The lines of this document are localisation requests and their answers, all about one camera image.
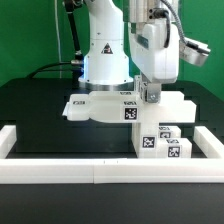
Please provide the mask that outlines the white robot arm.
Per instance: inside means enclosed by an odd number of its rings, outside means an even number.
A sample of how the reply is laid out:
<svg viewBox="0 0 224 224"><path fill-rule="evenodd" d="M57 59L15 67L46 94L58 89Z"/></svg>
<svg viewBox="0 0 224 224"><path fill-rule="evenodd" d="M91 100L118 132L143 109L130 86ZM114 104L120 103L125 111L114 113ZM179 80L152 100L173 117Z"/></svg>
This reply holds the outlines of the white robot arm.
<svg viewBox="0 0 224 224"><path fill-rule="evenodd" d="M85 0L90 50L84 57L82 87L95 91L143 88L148 102L161 86L177 80L180 21L178 0Z"/></svg>

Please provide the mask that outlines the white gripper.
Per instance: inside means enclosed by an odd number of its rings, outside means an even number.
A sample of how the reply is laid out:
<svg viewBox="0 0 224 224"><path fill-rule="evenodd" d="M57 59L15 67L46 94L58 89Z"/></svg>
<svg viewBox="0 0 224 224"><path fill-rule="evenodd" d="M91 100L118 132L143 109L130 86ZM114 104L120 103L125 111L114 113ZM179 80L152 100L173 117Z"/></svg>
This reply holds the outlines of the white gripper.
<svg viewBox="0 0 224 224"><path fill-rule="evenodd" d="M160 83L174 83L179 72L179 35L177 27L170 25L170 40L167 38L165 19L143 24L136 34L129 32L131 58L139 70L151 82L147 84L147 102L158 103L161 98Z"/></svg>

